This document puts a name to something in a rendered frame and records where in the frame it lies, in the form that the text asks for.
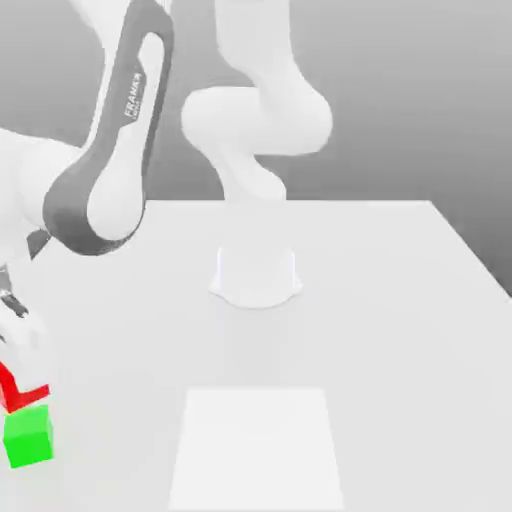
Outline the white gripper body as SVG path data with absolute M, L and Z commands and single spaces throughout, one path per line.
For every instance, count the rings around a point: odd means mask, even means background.
M 48 362 L 42 318 L 7 289 L 0 289 L 0 362 L 5 366 L 44 366 Z

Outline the small red cube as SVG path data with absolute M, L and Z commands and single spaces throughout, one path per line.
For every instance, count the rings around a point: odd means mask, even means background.
M 14 375 L 0 361 L 0 405 L 13 413 L 50 395 L 48 384 L 29 391 L 21 391 Z

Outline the small green cube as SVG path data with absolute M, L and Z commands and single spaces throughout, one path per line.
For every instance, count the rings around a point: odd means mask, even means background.
M 9 414 L 2 441 L 12 469 L 51 460 L 54 432 L 49 407 L 29 406 Z

